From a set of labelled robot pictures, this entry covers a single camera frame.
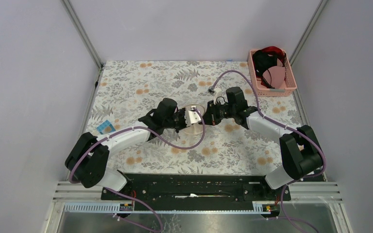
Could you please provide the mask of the white mesh laundry bag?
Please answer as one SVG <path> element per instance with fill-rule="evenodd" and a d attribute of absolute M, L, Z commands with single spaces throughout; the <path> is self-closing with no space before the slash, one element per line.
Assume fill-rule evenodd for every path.
<path fill-rule="evenodd" d="M 202 116 L 205 113 L 205 108 L 202 105 L 190 104 L 183 107 L 185 109 L 186 128 L 182 129 L 181 132 L 187 135 L 199 135 L 203 132 L 203 125 L 201 118 L 198 116 L 196 109 Z"/>

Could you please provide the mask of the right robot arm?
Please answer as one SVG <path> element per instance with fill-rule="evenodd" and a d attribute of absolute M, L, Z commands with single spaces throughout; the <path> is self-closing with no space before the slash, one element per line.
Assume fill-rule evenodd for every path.
<path fill-rule="evenodd" d="M 209 88 L 208 92 L 213 100 L 207 103 L 203 116 L 205 125 L 215 126 L 231 118 L 237 125 L 258 132 L 280 146 L 281 166 L 264 176 L 263 184 L 259 187 L 263 199 L 273 199 L 278 194 L 278 188 L 323 167 L 320 147 L 311 127 L 304 125 L 291 129 L 269 120 L 261 115 L 257 107 L 248 105 L 240 87 L 228 88 L 226 97 L 221 101 L 221 95 L 215 88 Z"/>

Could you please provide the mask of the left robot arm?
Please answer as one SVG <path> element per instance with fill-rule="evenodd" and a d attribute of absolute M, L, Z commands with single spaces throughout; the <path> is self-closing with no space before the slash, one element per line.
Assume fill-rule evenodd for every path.
<path fill-rule="evenodd" d="M 178 132 L 187 126 L 186 108 L 179 109 L 175 100 L 164 98 L 133 126 L 99 136 L 86 132 L 79 137 L 65 161 L 70 171 L 68 180 L 85 188 L 100 186 L 112 189 L 117 198 L 124 200 L 130 196 L 131 187 L 121 172 L 107 168 L 109 156 L 148 142 L 162 135 L 165 129 Z"/>

